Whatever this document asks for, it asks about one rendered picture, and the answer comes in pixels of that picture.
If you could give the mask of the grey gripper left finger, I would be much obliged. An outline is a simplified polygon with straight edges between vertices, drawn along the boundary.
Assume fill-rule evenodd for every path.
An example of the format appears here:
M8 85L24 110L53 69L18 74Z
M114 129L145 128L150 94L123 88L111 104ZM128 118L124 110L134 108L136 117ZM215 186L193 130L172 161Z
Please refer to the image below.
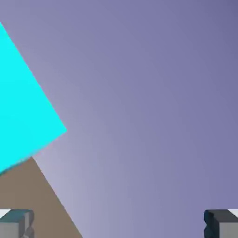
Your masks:
M33 210L0 209L0 238L35 238L33 222Z

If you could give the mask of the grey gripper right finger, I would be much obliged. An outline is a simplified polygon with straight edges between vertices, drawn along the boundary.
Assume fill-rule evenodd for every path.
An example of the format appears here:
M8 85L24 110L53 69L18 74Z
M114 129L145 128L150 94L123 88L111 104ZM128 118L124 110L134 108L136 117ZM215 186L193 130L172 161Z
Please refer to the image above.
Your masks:
M238 238L238 209L204 211L204 238Z

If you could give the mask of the large cyan box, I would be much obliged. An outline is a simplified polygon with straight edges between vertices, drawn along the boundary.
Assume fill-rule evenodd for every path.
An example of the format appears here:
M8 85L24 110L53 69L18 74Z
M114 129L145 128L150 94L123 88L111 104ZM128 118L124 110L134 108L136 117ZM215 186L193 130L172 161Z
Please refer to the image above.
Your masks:
M0 23L0 174L37 154L66 132Z

